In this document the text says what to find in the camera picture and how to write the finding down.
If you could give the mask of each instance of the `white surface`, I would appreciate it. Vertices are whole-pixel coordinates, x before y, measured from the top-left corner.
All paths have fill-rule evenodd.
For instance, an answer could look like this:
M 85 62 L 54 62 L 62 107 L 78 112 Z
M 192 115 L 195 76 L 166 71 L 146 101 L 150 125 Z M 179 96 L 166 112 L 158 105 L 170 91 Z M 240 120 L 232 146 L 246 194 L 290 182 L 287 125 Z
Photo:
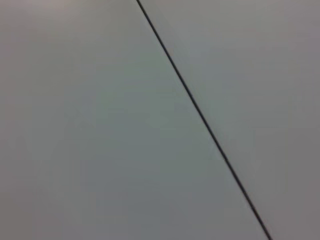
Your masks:
M 141 2 L 274 239 L 320 239 L 320 1 Z
M 0 34 L 0 239 L 265 239 L 134 1 L 1 1 Z

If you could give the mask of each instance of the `white wall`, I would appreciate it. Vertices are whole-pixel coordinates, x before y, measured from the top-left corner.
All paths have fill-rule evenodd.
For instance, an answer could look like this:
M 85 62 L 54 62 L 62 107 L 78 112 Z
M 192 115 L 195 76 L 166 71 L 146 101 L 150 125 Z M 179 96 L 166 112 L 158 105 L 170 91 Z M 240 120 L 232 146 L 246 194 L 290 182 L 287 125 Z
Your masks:
M 0 239 L 265 239 L 135 1 L 0 1 L 0 53 Z
M 274 239 L 320 239 L 320 1 L 141 2 Z

